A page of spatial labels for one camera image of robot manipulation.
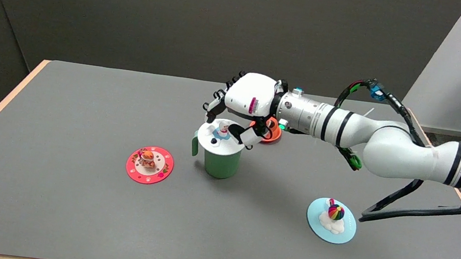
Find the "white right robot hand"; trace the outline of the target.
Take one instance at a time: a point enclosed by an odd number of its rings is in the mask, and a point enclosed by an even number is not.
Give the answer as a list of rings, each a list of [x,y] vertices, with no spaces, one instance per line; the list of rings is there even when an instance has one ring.
[[[250,122],[250,126],[230,125],[228,131],[239,145],[252,149],[261,141],[275,141],[281,135],[275,119],[281,97],[289,91],[286,80],[274,80],[256,72],[240,72],[226,82],[226,89],[213,93],[213,101],[203,104],[209,124],[225,110]]]

